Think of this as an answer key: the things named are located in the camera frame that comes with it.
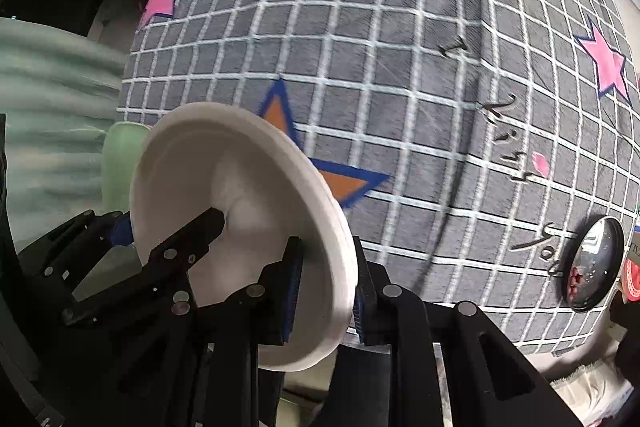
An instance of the orange star with blue outline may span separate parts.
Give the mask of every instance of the orange star with blue outline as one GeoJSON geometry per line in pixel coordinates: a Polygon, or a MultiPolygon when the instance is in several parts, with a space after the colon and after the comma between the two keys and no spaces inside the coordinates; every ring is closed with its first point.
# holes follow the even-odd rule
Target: orange star with blue outline
{"type": "MultiPolygon", "coordinates": [[[[293,126],[293,118],[287,97],[287,87],[282,78],[279,78],[271,87],[258,115],[267,122],[280,129],[300,147],[298,132],[293,126]]],[[[377,187],[389,176],[382,172],[367,171],[350,165],[328,162],[317,158],[309,158],[316,166],[327,185],[331,189],[334,198],[342,208],[351,206],[372,188],[377,187]]]]}

